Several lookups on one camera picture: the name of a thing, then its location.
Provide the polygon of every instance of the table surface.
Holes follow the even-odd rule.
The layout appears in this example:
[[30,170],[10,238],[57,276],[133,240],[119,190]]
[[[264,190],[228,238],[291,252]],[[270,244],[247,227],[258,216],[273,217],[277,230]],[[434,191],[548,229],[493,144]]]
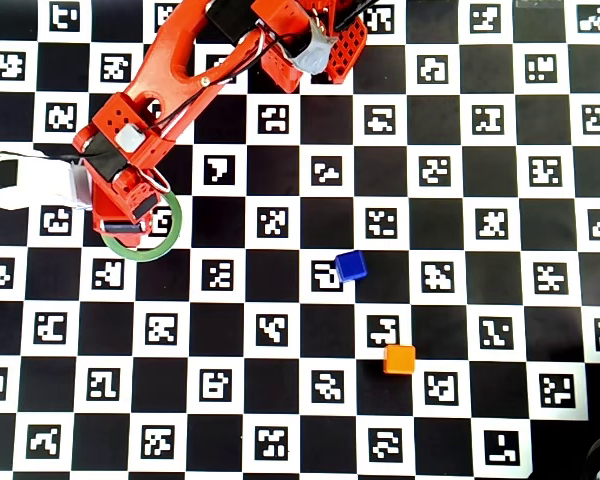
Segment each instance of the table surface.
[[[71,153],[176,3],[0,0],[0,150]],[[344,85],[240,76],[160,164],[185,222],[159,261],[89,212],[0,210],[0,480],[575,478],[600,435],[600,0],[544,5],[382,0]],[[195,72],[230,50],[205,30]],[[351,249],[369,276],[340,285]],[[413,376],[382,373],[387,342]]]

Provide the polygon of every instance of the blue cube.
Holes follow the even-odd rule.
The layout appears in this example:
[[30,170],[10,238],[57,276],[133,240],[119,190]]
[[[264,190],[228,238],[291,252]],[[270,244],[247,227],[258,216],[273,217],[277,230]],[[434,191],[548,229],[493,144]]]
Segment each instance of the blue cube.
[[336,270],[342,283],[367,276],[367,266],[360,250],[343,253],[336,257]]

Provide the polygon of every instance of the green ring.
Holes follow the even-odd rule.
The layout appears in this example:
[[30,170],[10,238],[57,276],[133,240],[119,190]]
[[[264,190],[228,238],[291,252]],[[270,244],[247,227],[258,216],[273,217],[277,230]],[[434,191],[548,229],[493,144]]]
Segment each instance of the green ring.
[[180,202],[178,202],[178,198],[173,192],[165,194],[164,199],[171,208],[172,224],[167,238],[156,248],[146,251],[131,250],[109,235],[102,235],[102,241],[114,253],[134,262],[152,262],[166,255],[173,248],[173,245],[180,236],[180,231],[182,230],[182,208],[180,208]]

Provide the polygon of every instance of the cube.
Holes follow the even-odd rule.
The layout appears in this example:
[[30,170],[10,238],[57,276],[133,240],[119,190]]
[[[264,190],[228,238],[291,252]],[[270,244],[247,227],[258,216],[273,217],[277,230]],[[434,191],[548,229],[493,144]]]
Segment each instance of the cube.
[[411,345],[384,347],[384,373],[411,375],[416,368],[416,349]]
[[342,283],[367,276],[367,266],[360,250],[343,253],[336,257],[336,270]]

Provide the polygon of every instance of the orange cube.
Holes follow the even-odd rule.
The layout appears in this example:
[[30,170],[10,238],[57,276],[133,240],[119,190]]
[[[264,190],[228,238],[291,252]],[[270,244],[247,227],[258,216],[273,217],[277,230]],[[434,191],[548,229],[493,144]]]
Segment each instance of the orange cube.
[[416,349],[411,345],[384,347],[384,373],[411,375],[416,368]]

